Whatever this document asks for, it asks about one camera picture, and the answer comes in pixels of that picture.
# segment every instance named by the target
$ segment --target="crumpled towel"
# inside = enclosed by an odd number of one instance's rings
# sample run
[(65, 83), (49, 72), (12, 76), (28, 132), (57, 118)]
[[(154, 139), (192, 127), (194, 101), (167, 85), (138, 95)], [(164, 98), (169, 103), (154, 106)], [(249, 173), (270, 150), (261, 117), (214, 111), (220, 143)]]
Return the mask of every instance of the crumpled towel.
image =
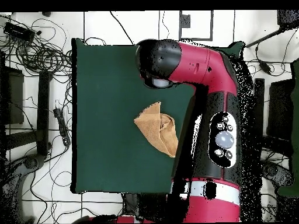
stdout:
[(178, 148), (175, 120), (160, 113), (160, 105), (161, 102), (151, 104), (134, 119), (134, 123), (152, 146), (174, 158)]

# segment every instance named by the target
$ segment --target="green cloth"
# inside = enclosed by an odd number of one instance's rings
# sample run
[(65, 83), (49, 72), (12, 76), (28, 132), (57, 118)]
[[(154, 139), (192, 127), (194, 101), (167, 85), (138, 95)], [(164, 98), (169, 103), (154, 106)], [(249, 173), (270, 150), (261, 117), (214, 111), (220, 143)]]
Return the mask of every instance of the green cloth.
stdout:
[[(80, 39), (76, 44), (75, 192), (168, 193), (174, 159), (155, 149), (133, 120), (159, 101), (161, 112), (175, 119), (179, 137), (192, 87), (145, 87), (135, 63), (136, 46), (85, 45)], [(230, 52), (239, 57), (242, 45), (236, 43)]]
[(278, 193), (285, 197), (299, 197), (299, 59), (291, 63), (295, 88), (291, 94), (294, 106), (291, 142), (293, 146), (292, 168), (294, 183), (292, 186), (280, 187)]

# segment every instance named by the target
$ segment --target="black stand leg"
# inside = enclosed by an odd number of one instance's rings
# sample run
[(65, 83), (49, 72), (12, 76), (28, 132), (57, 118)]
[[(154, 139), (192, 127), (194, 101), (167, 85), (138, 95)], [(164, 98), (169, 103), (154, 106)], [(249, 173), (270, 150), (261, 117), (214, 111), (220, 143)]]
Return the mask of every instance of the black stand leg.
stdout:
[(246, 46), (246, 48), (249, 48), (249, 47), (251, 47), (251, 46), (254, 46), (254, 45), (256, 45), (256, 44), (258, 44), (258, 43), (260, 43), (260, 42), (262, 42), (262, 41), (264, 41), (264, 40), (267, 40), (267, 39), (269, 39), (269, 38), (271, 38), (271, 37), (273, 37), (273, 36), (275, 36), (275, 35), (278, 35), (278, 34), (280, 34), (280, 33), (282, 33), (282, 32), (283, 32), (282, 29), (278, 29), (277, 31), (275, 31), (275, 32), (273, 32), (273, 33), (270, 33), (270, 34), (268, 34), (267, 36), (264, 36), (263, 38), (260, 38), (259, 40), (256, 40), (256, 41), (254, 41), (254, 42), (248, 44), (248, 45)]

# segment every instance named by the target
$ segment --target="circular button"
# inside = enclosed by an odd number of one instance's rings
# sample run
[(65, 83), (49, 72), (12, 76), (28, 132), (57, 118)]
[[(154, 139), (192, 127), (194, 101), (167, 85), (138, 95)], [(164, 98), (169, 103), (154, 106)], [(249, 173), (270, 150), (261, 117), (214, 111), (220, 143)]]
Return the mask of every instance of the circular button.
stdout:
[(232, 158), (232, 153), (231, 153), (230, 151), (226, 151), (226, 153), (225, 153), (225, 157), (226, 157), (227, 159), (231, 159), (231, 158)]
[(223, 156), (223, 151), (221, 149), (216, 149), (215, 150), (215, 155), (222, 157)]
[(223, 123), (218, 123), (218, 124), (217, 124), (217, 128), (218, 128), (219, 130), (223, 130), (223, 129), (224, 129), (224, 124), (223, 124)]
[(228, 124), (228, 125), (227, 125), (227, 129), (228, 129), (229, 131), (232, 131), (232, 126), (231, 126), (230, 124)]
[(224, 149), (229, 149), (234, 144), (234, 137), (228, 131), (221, 131), (215, 137), (216, 144)]
[(227, 123), (227, 122), (228, 122), (228, 117), (227, 117), (227, 116), (224, 116), (224, 117), (222, 118), (222, 121), (225, 122), (225, 123)]

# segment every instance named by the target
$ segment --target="black border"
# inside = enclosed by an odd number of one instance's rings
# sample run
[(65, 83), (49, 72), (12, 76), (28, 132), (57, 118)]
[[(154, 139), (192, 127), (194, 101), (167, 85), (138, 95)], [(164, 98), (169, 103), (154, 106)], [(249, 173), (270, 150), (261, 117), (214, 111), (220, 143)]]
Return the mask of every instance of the black border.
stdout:
[(77, 43), (76, 39), (72, 38), (72, 183), (70, 190), (74, 194), (77, 184)]

